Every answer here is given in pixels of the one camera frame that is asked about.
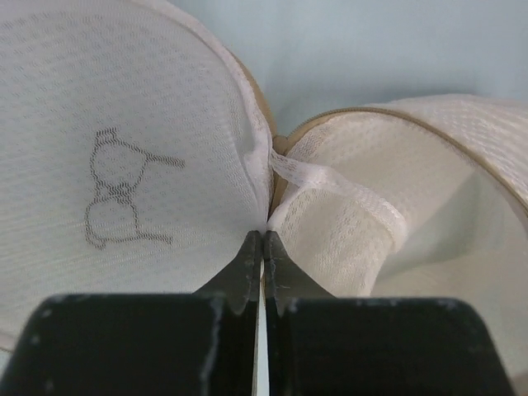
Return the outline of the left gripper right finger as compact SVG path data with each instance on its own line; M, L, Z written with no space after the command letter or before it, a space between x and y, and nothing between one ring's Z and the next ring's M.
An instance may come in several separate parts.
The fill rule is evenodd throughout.
M451 298L337 298L263 239L273 395L511 395L474 308Z

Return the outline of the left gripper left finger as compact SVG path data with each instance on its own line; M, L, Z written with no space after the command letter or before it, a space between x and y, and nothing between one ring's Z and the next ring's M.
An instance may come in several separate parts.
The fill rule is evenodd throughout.
M54 295L32 313L4 395L250 395L262 236L192 294Z

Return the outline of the round beige mesh laundry bag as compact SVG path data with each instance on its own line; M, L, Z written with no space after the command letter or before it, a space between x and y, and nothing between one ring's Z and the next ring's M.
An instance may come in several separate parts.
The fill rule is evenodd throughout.
M54 295L192 294L262 236L337 298L451 298L527 392L527 106L324 112L279 136L165 1L1 4L1 354Z

